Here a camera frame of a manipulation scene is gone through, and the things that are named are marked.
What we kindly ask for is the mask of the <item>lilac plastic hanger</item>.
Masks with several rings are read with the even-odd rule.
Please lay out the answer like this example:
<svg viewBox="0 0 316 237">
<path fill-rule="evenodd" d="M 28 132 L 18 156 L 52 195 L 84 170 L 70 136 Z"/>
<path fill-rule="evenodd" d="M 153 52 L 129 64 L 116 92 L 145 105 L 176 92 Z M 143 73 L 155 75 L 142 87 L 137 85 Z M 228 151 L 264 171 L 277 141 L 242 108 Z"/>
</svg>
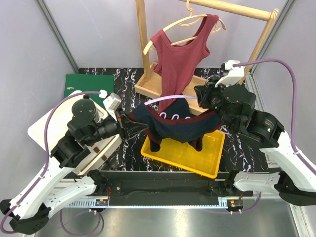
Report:
<svg viewBox="0 0 316 237">
<path fill-rule="evenodd" d="M 159 120 L 187 120 L 195 118 L 196 116 L 190 112 L 187 99 L 196 99 L 195 96 L 188 95 L 171 95 L 163 96 L 158 99 L 152 99 L 145 102 L 143 105 L 137 108 L 138 112 L 135 112 L 137 117 L 148 117 L 151 119 Z M 150 104 L 155 102 L 171 102 L 169 106 L 163 109 L 161 112 L 156 112 Z"/>
</svg>

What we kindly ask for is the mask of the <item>navy tank top maroon trim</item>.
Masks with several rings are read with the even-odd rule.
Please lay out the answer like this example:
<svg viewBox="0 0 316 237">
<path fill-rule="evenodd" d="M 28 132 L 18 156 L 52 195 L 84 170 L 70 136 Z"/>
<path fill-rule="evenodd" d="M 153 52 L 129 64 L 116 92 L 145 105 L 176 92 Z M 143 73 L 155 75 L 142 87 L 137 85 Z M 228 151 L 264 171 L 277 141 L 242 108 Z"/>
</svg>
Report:
<svg viewBox="0 0 316 237">
<path fill-rule="evenodd" d="M 176 99 L 160 113 L 150 106 L 141 104 L 128 117 L 132 121 L 148 125 L 145 133 L 150 140 L 152 152 L 158 152 L 162 140 L 166 138 L 188 143 L 199 152 L 202 150 L 204 135 L 222 126 L 220 118 L 212 110 L 207 110 L 198 116 L 192 115 L 184 98 Z"/>
</svg>

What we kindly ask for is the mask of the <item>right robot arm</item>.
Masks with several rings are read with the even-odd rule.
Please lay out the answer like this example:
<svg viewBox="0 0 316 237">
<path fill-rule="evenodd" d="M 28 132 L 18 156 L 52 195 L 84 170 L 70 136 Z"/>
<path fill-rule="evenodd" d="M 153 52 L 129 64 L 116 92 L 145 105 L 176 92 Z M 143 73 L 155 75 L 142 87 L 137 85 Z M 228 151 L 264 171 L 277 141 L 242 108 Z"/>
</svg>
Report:
<svg viewBox="0 0 316 237">
<path fill-rule="evenodd" d="M 254 93 L 240 84 L 214 83 L 195 86 L 194 91 L 201 108 L 214 111 L 230 133 L 238 133 L 241 140 L 258 148 L 281 168 L 275 173 L 231 171 L 224 183 L 228 195 L 265 192 L 296 206 L 315 205 L 315 167 L 291 146 L 288 133 L 275 116 L 255 109 Z"/>
</svg>

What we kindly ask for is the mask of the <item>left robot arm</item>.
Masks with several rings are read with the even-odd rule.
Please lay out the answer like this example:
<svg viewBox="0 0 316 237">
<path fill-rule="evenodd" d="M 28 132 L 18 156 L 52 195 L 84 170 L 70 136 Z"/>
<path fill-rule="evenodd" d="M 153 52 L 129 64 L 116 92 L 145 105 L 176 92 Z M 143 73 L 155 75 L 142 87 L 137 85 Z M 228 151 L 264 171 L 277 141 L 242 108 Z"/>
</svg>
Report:
<svg viewBox="0 0 316 237">
<path fill-rule="evenodd" d="M 144 123 L 132 121 L 122 110 L 114 112 L 115 118 L 107 116 L 102 119 L 94 102 L 88 98 L 77 100 L 72 105 L 72 114 L 67 132 L 51 150 L 48 164 L 33 184 L 16 198 L 0 202 L 2 214 L 5 218 L 12 218 L 10 233 L 34 234 L 73 201 L 87 195 L 106 194 L 107 178 L 97 169 L 57 193 L 51 195 L 50 191 L 88 157 L 92 144 L 115 135 L 129 140 L 148 128 Z"/>
</svg>

